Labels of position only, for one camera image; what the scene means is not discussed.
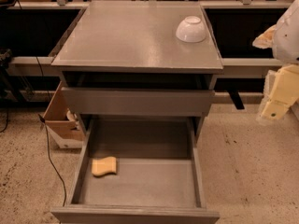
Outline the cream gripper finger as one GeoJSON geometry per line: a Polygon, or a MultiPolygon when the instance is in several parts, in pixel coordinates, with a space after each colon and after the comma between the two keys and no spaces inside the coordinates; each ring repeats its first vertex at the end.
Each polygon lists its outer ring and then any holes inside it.
{"type": "Polygon", "coordinates": [[[269,27],[266,31],[264,31],[262,34],[260,34],[254,39],[254,41],[252,42],[252,46],[258,49],[271,48],[273,44],[273,36],[275,31],[275,25],[269,27]]]}
{"type": "Polygon", "coordinates": [[[263,99],[258,121],[282,119],[299,100],[299,66],[289,64],[277,71],[269,70],[264,81],[263,99]]]}

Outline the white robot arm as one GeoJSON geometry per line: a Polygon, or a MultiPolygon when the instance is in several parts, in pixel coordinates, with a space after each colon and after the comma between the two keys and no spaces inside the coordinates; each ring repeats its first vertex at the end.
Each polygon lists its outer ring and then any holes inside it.
{"type": "Polygon", "coordinates": [[[276,72],[269,71],[259,107],[259,120],[279,120],[299,99],[299,0],[294,0],[277,23],[252,42],[259,49],[271,49],[283,62],[276,72]]]}

